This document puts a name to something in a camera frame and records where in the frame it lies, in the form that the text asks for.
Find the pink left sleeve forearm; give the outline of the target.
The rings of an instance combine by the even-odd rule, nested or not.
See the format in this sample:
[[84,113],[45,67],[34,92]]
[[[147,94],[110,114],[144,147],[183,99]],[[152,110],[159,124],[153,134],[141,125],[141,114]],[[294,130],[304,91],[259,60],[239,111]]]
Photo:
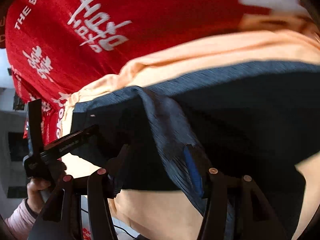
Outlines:
[[19,240],[28,239],[39,215],[30,207],[28,200],[28,198],[22,200],[12,215],[4,220],[11,234]]

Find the person's left hand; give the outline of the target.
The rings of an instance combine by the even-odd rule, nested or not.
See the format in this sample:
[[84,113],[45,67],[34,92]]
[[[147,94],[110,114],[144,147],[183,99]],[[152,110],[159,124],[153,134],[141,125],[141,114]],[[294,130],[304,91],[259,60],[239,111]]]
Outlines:
[[[49,168],[53,172],[53,181],[55,184],[57,184],[66,175],[65,170],[67,170],[67,167],[63,161],[57,160],[53,162]],[[27,204],[33,213],[38,215],[44,207],[45,202],[42,198],[41,191],[47,189],[52,191],[54,187],[55,186],[51,186],[49,181],[44,179],[31,178],[27,185]]]

